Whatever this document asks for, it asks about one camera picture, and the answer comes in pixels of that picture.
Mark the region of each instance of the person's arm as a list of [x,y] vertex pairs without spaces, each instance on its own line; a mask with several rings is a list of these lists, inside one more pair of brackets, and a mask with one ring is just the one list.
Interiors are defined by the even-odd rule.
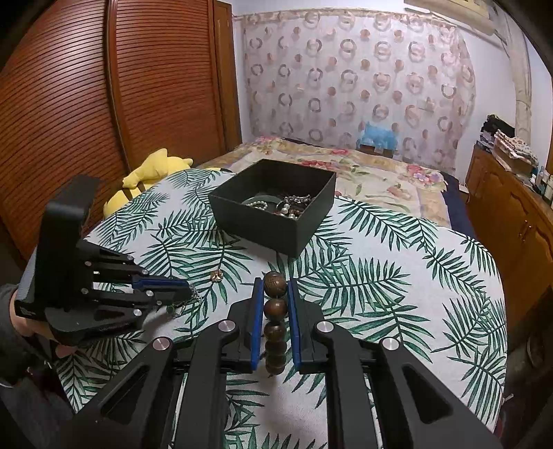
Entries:
[[[16,285],[0,287],[0,384],[11,386],[21,379],[29,366],[45,359],[44,354],[31,345],[27,338],[35,334],[55,340],[48,324],[29,320],[15,314]],[[75,348],[58,345],[56,355],[64,357]]]

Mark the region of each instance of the cabinet handle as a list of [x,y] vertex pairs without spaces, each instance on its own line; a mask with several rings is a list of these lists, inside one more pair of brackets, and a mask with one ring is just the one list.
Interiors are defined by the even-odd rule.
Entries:
[[522,236],[523,233],[526,233],[526,225],[527,224],[528,224],[528,220],[524,220],[524,224],[522,225],[522,228],[520,228],[519,238]]
[[524,235],[522,237],[523,242],[526,240],[526,236],[528,235],[528,233],[530,232],[531,229],[532,229],[532,225],[530,225],[530,226],[528,226],[528,228],[526,228],[526,232],[524,233]]

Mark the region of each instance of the human hand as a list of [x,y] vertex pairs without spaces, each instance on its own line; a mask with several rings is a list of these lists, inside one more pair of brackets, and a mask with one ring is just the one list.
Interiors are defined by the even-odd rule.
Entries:
[[[33,334],[42,335],[49,340],[57,342],[52,334],[50,326],[44,321],[30,320],[28,318],[23,318],[15,314],[15,295],[17,290],[13,292],[13,295],[9,301],[9,317],[12,321],[12,326],[15,331],[20,334],[22,337],[31,337]],[[56,355],[60,358],[67,357],[70,354],[73,354],[77,350],[76,346],[65,346],[59,344],[56,346]]]

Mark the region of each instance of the white wall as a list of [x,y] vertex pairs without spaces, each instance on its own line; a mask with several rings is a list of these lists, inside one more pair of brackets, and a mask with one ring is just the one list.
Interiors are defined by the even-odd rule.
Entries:
[[[404,12],[403,0],[226,0],[232,4],[234,15],[280,11],[302,8],[367,8],[391,12]],[[509,58],[496,36],[486,36],[458,23],[471,55],[476,78],[476,104],[470,122],[465,129],[457,149],[456,176],[465,181],[471,161],[472,148],[480,134],[482,124],[489,114],[495,114],[507,123],[515,123],[515,90]],[[529,44],[530,69],[532,72],[532,148],[545,165],[551,140],[553,94],[551,76],[534,48]],[[234,24],[234,49],[236,75],[238,80],[238,105],[242,125],[242,140],[253,140],[249,121],[249,105],[244,76],[244,51],[242,27]]]

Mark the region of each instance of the wardrobe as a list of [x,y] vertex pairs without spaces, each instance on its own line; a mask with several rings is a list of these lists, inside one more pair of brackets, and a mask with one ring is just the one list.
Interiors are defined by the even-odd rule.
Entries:
[[0,218],[23,259],[76,174],[104,181],[94,225],[154,150],[199,164],[240,143],[233,86],[220,89],[234,74],[221,6],[216,18],[213,0],[57,0],[30,26],[0,72]]

